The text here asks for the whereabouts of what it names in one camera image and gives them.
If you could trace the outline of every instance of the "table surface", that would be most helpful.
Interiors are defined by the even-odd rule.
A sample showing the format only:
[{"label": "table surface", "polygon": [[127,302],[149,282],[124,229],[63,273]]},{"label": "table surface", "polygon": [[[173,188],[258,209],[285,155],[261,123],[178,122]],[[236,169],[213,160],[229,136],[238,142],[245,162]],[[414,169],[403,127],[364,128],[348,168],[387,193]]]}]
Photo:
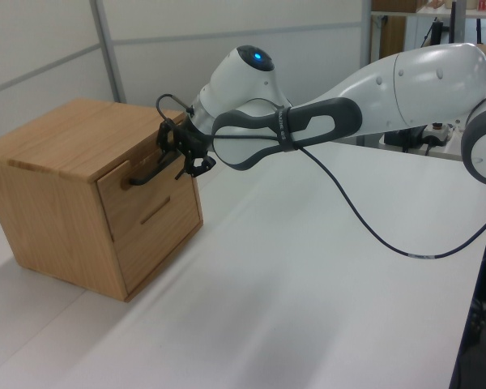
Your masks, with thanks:
[{"label": "table surface", "polygon": [[[447,251],[486,221],[457,161],[310,151],[402,250]],[[205,225],[131,303],[19,267],[0,228],[0,388],[448,388],[486,232],[408,259],[300,152],[212,173]]]},{"label": "table surface", "polygon": [[[371,15],[385,15],[385,16],[428,16],[428,17],[439,17],[439,18],[449,18],[450,8],[446,8],[444,5],[437,9],[429,6],[424,6],[417,12],[385,12],[385,11],[372,11]],[[467,10],[467,19],[486,19],[486,11],[478,10]]]}]

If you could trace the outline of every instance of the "white wall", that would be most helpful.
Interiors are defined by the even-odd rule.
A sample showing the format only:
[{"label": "white wall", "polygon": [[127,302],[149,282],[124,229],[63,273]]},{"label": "white wall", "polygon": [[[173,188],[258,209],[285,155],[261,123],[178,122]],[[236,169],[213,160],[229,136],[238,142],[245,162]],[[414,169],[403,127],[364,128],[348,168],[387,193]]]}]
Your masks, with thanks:
[{"label": "white wall", "polygon": [[256,45],[275,63],[294,104],[326,92],[360,68],[361,0],[100,0],[121,94],[154,105],[172,92],[192,101],[238,45]]},{"label": "white wall", "polygon": [[113,99],[89,0],[0,0],[0,136],[79,96]]}]

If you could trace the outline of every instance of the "black cable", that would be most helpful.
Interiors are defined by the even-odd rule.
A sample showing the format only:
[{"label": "black cable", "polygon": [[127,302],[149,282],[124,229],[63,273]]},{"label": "black cable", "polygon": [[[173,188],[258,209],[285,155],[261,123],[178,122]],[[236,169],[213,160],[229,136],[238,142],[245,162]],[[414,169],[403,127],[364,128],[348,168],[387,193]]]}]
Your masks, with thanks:
[{"label": "black cable", "polygon": [[[178,97],[172,95],[171,93],[165,93],[162,96],[159,96],[158,99],[156,99],[155,107],[156,110],[158,111],[159,115],[165,120],[168,121],[170,120],[168,117],[164,115],[162,110],[160,109],[160,101],[164,99],[165,97],[170,97],[171,99],[175,100],[179,105],[185,108],[185,111],[190,114],[191,116],[194,115],[194,109],[193,107],[187,106],[182,100],[180,100]],[[271,135],[208,135],[208,134],[195,134],[194,132],[190,132],[187,130],[184,130],[178,126],[175,127],[174,130],[177,130],[182,133],[186,133],[188,136],[195,138],[197,140],[205,140],[205,139],[264,139],[264,140],[274,140],[277,141],[277,138],[275,136]]]},{"label": "black cable", "polygon": [[156,103],[155,103],[155,107],[156,107],[156,110],[159,112],[160,116],[166,120],[167,117],[164,115],[164,113],[162,112],[162,110],[160,109],[160,101],[162,99],[164,99],[165,97],[169,97],[173,100],[175,100],[179,105],[181,105],[182,107],[185,108],[185,111],[188,113],[188,114],[191,114],[193,115],[194,114],[194,110],[193,110],[193,107],[189,107],[186,103],[184,103],[182,100],[180,100],[178,97],[172,95],[171,93],[165,93],[164,95],[160,96],[158,99],[156,99]]},{"label": "black cable", "polygon": [[428,143],[428,146],[427,146],[427,151],[424,152],[424,156],[428,156],[428,152],[430,151],[430,149],[433,147],[433,144],[432,142],[429,142]]},{"label": "black cable", "polygon": [[419,254],[411,254],[411,253],[407,253],[405,251],[401,251],[400,249],[397,249],[396,247],[390,245],[389,243],[387,243],[386,241],[384,241],[376,232],[374,232],[374,230],[367,224],[367,222],[364,220],[364,218],[362,217],[362,215],[356,210],[354,204],[352,203],[352,201],[349,199],[349,197],[347,196],[346,192],[344,191],[343,187],[340,185],[339,181],[336,179],[336,177],[333,175],[332,172],[330,172],[330,170],[324,166],[324,164],[318,160],[315,156],[313,156],[311,153],[309,153],[308,151],[306,151],[303,147],[299,147],[299,150],[301,150],[304,154],[306,154],[308,156],[308,158],[310,158],[313,162],[315,162],[322,170],[324,170],[324,172],[331,178],[331,180],[335,183],[335,185],[337,186],[337,188],[339,188],[340,190],[340,193],[342,194],[342,196],[345,198],[347,204],[349,205],[349,207],[352,209],[352,211],[355,213],[355,216],[358,218],[358,220],[364,225],[364,227],[382,244],[384,245],[385,247],[391,249],[392,251],[394,251],[395,253],[398,253],[398,254],[401,254],[401,255],[404,255],[406,257],[409,257],[409,258],[416,258],[416,259],[440,259],[440,258],[444,258],[444,257],[448,257],[452,254],[455,254],[457,253],[458,251],[464,249],[465,247],[469,246],[476,238],[479,237],[479,235],[481,233],[484,232],[484,230],[486,229],[486,223],[479,229],[479,231],[477,231],[476,233],[474,233],[472,235],[472,237],[470,239],[468,239],[466,242],[464,242],[462,245],[456,247],[455,249],[453,250],[450,250],[450,251],[447,251],[443,254],[438,254],[438,255],[419,255]]}]

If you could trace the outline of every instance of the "wooden box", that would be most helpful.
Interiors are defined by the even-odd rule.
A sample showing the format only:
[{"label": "wooden box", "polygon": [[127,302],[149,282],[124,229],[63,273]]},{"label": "wooden box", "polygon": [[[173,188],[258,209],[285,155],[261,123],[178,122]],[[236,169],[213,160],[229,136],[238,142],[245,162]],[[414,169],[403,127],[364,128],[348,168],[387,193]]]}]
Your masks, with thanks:
[{"label": "wooden box", "polygon": [[[180,114],[166,111],[170,118]],[[129,301],[203,224],[182,157],[143,186],[153,108],[74,100],[0,138],[0,223],[19,265]]]},{"label": "wooden box", "polygon": [[371,11],[415,13],[428,0],[372,0]]}]

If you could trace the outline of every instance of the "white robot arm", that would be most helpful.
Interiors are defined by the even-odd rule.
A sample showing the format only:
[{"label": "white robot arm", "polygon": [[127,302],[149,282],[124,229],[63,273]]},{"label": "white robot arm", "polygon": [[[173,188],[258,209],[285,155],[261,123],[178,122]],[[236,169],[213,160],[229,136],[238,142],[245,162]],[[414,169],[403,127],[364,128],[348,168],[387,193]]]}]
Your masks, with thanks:
[{"label": "white robot arm", "polygon": [[[220,63],[187,112],[179,127],[167,121],[159,137],[165,150],[169,143],[162,140],[173,129],[177,148],[190,156],[185,171],[193,175],[214,164],[208,151],[244,170],[276,152],[444,122],[466,127],[464,164],[486,183],[486,57],[474,45],[439,45],[383,58],[295,107],[277,86],[270,56],[241,46]],[[203,169],[191,160],[199,157]]]}]

